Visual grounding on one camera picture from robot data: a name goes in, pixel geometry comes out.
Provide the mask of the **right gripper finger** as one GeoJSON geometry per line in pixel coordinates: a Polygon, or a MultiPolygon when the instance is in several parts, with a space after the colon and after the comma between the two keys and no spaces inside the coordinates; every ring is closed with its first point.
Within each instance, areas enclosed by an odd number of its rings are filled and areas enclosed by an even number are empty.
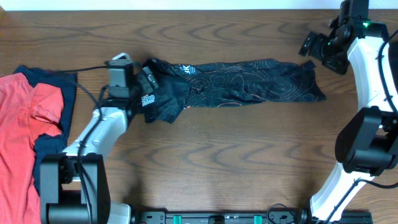
{"type": "Polygon", "coordinates": [[[305,39],[304,46],[311,47],[316,42],[317,39],[318,39],[318,34],[311,31],[305,39]]]}
{"type": "Polygon", "coordinates": [[[299,55],[301,56],[306,56],[306,55],[310,55],[310,52],[312,50],[312,45],[313,42],[304,42],[298,52],[299,55]]]}

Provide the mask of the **black patterned sports jersey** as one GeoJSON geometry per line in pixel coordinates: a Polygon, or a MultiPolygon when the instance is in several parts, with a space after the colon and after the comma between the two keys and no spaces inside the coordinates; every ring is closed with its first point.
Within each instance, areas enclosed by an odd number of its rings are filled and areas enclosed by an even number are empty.
{"type": "Polygon", "coordinates": [[[312,61],[301,65],[274,59],[189,65],[151,58],[144,67],[159,86],[141,98],[136,110],[147,123],[173,123],[187,108],[326,100],[316,83],[312,61]]]}

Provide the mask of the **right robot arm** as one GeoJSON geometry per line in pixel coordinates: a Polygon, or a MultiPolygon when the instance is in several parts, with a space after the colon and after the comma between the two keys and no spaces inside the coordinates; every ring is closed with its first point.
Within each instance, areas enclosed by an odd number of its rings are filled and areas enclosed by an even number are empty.
{"type": "Polygon", "coordinates": [[[394,189],[374,178],[397,166],[397,88],[383,23],[362,19],[331,21],[329,36],[309,33],[300,49],[336,73],[353,68],[358,112],[335,143],[336,164],[322,188],[310,198],[296,223],[372,223],[369,212],[345,208],[366,184],[394,189]]]}

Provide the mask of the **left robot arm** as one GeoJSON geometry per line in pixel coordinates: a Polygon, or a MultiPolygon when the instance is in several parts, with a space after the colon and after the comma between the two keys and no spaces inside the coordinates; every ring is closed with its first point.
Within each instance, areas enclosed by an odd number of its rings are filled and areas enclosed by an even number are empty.
{"type": "Polygon", "coordinates": [[[95,103],[93,117],[75,142],[40,165],[42,223],[134,223],[130,205],[112,202],[104,160],[134,117],[135,100],[157,87],[144,67],[110,66],[109,98],[95,103]]]}

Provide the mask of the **black garment at right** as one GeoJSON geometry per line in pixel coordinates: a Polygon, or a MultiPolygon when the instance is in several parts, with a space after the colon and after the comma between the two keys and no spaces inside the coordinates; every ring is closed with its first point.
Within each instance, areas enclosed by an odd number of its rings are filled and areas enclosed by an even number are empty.
{"type": "Polygon", "coordinates": [[[398,41],[394,41],[389,46],[389,64],[395,86],[398,83],[398,41]]]}

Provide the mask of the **red shirt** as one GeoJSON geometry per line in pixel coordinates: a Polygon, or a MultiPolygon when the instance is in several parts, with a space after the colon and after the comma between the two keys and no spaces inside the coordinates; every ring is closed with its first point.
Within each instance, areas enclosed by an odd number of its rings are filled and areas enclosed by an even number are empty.
{"type": "Polygon", "coordinates": [[[63,106],[58,87],[31,86],[22,73],[1,77],[1,223],[40,223],[34,146],[42,134],[61,134],[63,106]]]}

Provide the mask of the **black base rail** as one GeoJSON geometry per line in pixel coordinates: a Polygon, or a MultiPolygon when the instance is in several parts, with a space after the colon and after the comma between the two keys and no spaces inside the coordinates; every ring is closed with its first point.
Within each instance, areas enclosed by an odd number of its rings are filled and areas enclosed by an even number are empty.
{"type": "Polygon", "coordinates": [[[266,213],[167,213],[142,212],[131,223],[138,224],[303,224],[319,223],[304,210],[273,210],[266,213]]]}

